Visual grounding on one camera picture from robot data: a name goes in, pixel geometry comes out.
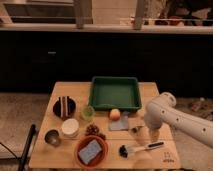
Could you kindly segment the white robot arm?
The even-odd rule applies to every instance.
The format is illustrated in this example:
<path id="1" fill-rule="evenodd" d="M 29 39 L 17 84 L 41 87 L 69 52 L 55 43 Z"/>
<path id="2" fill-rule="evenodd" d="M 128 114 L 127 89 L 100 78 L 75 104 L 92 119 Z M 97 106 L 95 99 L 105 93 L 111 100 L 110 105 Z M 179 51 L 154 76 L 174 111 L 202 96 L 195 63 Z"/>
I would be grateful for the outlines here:
<path id="1" fill-rule="evenodd" d="M 145 107 L 146 126 L 159 130 L 166 123 L 213 149 L 213 122 L 175 109 L 176 103 L 176 98 L 169 92 L 150 100 Z"/>

